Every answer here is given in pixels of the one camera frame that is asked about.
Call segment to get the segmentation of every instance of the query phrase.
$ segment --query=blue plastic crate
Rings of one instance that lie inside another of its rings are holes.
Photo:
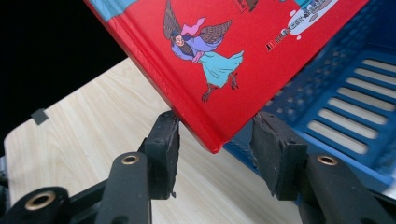
[[[346,161],[382,192],[396,167],[396,12],[371,0],[262,110],[312,144]],[[258,173],[249,149],[252,123],[225,148]]]

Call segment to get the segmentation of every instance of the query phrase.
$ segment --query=hardcover book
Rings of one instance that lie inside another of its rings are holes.
[[[85,0],[217,153],[367,0]]]

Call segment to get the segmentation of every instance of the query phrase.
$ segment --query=angel illustration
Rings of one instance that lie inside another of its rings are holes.
[[[213,50],[222,42],[225,33],[233,21],[223,24],[206,26],[197,35],[205,18],[200,18],[193,26],[186,24],[181,28],[173,12],[170,1],[166,2],[165,16],[163,20],[163,31],[165,37],[171,40],[172,51],[182,60],[200,63],[204,69],[208,91],[202,96],[206,103],[210,94],[222,88],[228,79],[231,79],[231,88],[239,88],[236,83],[235,69],[242,62],[244,51],[236,53],[230,58],[225,58]]]

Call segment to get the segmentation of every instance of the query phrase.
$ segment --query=light wood surface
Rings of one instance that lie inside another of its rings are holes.
[[[120,154],[137,151],[169,110],[130,59],[30,119],[5,140],[10,198],[61,186],[74,195],[108,177]],[[264,181],[224,149],[204,151],[180,124],[177,197],[152,202],[154,223],[301,223],[297,206],[273,198]]]

